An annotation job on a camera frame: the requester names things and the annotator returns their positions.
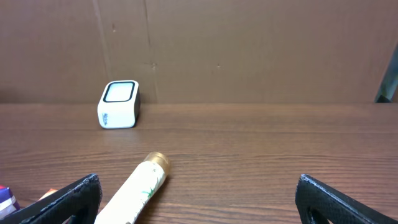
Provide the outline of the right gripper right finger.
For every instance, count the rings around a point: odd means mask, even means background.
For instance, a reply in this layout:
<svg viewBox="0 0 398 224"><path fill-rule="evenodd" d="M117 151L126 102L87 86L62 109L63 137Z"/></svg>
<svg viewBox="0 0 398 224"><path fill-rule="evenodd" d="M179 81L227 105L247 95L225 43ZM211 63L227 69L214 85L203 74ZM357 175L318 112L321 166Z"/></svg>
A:
<svg viewBox="0 0 398 224"><path fill-rule="evenodd" d="M306 224L397 224L397 220L307 174L302 174L298 180L295 204L301 222Z"/></svg>

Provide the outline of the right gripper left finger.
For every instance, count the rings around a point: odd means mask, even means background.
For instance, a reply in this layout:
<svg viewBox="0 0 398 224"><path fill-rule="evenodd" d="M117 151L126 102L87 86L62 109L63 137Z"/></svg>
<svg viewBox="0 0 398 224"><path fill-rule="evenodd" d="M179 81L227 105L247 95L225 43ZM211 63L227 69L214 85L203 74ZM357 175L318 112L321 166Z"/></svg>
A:
<svg viewBox="0 0 398 224"><path fill-rule="evenodd" d="M97 174L89 174L52 195L1 219L1 224L76 224L95 222L102 198Z"/></svg>

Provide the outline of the small orange sachet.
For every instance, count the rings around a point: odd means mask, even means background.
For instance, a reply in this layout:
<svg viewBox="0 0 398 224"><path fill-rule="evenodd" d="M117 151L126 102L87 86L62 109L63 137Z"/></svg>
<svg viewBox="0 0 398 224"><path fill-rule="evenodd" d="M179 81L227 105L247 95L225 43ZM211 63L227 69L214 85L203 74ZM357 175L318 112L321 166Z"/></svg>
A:
<svg viewBox="0 0 398 224"><path fill-rule="evenodd" d="M57 192L57 189L50 189L49 191L47 191L43 196L41 196L41 198L39 198L39 200L42 200L52 194L54 194L55 192Z"/></svg>

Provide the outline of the white tube with gold cap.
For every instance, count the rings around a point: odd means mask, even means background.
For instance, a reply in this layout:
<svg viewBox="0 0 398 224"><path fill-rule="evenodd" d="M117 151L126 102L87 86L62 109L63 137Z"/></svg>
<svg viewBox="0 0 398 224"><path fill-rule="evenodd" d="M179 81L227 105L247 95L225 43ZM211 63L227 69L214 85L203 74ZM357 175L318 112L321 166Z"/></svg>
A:
<svg viewBox="0 0 398 224"><path fill-rule="evenodd" d="M147 155L99 212L95 224L135 223L170 172L170 160L159 152Z"/></svg>

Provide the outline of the red purple pad packet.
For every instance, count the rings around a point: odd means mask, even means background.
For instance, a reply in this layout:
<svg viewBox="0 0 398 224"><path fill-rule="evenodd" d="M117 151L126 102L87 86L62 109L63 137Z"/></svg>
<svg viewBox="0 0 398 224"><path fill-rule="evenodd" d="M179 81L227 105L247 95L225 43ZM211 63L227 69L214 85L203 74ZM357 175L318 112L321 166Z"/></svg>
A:
<svg viewBox="0 0 398 224"><path fill-rule="evenodd" d="M9 187L0 186L0 219L21 209L12 190Z"/></svg>

